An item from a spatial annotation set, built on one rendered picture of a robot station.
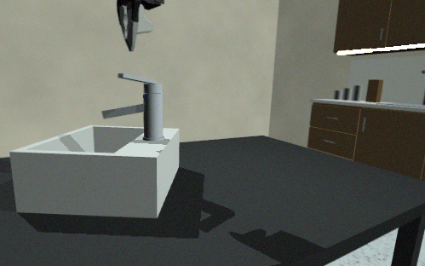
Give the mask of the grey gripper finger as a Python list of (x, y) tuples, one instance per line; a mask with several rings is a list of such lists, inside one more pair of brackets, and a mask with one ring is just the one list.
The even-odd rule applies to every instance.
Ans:
[[(140, 9), (139, 9), (140, 8)], [(145, 10), (141, 0), (129, 0), (127, 6), (127, 42), (130, 51), (134, 51), (137, 33), (151, 32), (152, 22), (145, 17)]]
[[(122, 28), (124, 40), (129, 48), (128, 42), (127, 42), (127, 25), (128, 25), (128, 16), (127, 16), (127, 6), (128, 4), (122, 4), (122, 0), (117, 0), (117, 11), (118, 11), (118, 19), (119, 24)], [(129, 48), (130, 51), (130, 48)]]

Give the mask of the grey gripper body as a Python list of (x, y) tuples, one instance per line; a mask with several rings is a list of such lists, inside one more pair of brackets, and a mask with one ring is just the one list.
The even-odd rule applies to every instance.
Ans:
[[(161, 6), (161, 3), (164, 4), (164, 0), (141, 0), (141, 4), (144, 6), (144, 9), (147, 10)], [(122, 0), (122, 4), (129, 4), (129, 0)]]

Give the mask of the white rectangular sink basin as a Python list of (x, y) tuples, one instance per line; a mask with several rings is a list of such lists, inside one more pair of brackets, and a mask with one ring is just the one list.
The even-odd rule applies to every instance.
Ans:
[(17, 212), (158, 218), (180, 129), (163, 128), (162, 141), (143, 136), (144, 127), (89, 125), (10, 151)]

